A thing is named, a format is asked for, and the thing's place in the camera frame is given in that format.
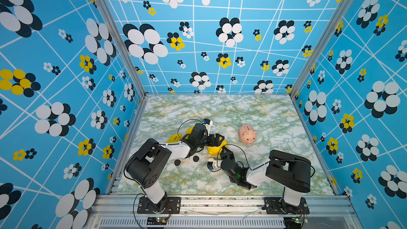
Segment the yellow piggy bank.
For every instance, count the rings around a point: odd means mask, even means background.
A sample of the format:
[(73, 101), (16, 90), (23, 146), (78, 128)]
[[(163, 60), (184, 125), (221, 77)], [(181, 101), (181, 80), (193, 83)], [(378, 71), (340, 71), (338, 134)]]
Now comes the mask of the yellow piggy bank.
[(189, 129), (187, 129), (187, 131), (185, 132), (185, 135), (190, 135), (192, 133), (192, 130), (194, 129), (194, 126), (190, 127)]
[(227, 141), (222, 141), (222, 143), (219, 145), (219, 146), (212, 146), (212, 147), (207, 147), (207, 150), (208, 150), (208, 154), (210, 155), (210, 156), (217, 156), (218, 155), (218, 153), (220, 152), (220, 150), (225, 146), (225, 145), (227, 145), (228, 144), (228, 142)]
[(174, 134), (166, 141), (166, 143), (168, 144), (179, 143), (182, 141), (182, 138), (183, 136), (181, 134)]

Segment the yellow piggy bank back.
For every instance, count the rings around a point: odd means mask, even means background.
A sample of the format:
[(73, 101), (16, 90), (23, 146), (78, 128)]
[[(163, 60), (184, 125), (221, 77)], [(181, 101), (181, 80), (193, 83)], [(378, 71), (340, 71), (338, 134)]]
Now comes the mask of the yellow piggy bank back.
[(212, 147), (207, 147), (207, 150), (208, 150), (208, 154), (210, 155), (210, 156), (217, 156), (218, 155), (218, 153), (220, 152), (220, 150), (225, 146), (225, 145), (227, 145), (228, 144), (228, 142), (227, 141), (222, 141), (222, 143), (219, 145), (219, 146), (212, 146)]

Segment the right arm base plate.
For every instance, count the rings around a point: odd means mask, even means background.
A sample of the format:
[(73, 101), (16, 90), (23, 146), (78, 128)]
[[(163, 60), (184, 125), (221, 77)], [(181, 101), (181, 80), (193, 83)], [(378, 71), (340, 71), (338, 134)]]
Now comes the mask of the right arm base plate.
[(283, 197), (265, 197), (262, 210), (271, 215), (308, 215), (309, 208), (304, 197), (301, 198), (298, 206), (284, 202)]

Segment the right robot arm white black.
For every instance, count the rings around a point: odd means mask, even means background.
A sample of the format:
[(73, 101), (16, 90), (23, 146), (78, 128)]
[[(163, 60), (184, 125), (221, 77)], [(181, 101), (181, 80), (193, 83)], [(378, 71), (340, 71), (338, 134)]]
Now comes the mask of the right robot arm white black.
[(273, 180), (284, 186), (282, 197), (267, 197), (264, 199), (263, 209), (267, 214), (282, 215), (308, 215), (309, 208), (303, 194), (311, 190), (311, 177), (315, 169), (310, 160), (272, 150), (269, 161), (250, 169), (239, 166), (235, 161), (234, 153), (223, 148), (220, 151), (220, 168), (229, 177), (231, 183), (235, 183), (245, 190), (251, 190), (262, 183)]

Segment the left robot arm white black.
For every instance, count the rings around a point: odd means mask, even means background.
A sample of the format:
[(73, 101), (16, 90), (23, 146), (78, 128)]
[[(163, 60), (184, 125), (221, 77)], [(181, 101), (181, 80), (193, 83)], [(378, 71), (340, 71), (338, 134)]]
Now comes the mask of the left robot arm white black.
[(172, 143), (161, 144), (149, 138), (127, 161), (124, 177), (136, 182), (144, 193), (148, 212), (161, 213), (171, 205), (168, 195), (159, 183), (159, 177), (170, 161), (187, 159), (202, 151), (205, 147), (221, 147), (225, 137), (210, 133), (211, 122), (195, 124), (190, 133), (176, 134), (178, 139)]

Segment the yellow piggy bank front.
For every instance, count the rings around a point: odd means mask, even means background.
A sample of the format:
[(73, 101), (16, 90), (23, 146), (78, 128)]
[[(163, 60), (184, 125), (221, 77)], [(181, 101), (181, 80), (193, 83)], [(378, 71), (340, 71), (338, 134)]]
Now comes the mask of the yellow piggy bank front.
[(182, 138), (183, 136), (181, 134), (174, 134), (166, 141), (166, 143), (168, 144), (179, 143), (182, 141)]

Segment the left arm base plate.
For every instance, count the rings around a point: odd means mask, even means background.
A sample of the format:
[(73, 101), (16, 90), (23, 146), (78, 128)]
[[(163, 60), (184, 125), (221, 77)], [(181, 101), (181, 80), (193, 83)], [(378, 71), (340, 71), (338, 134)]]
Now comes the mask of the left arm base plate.
[(138, 214), (179, 214), (181, 208), (180, 197), (164, 197), (157, 204), (154, 204), (147, 197), (139, 199), (137, 209)]

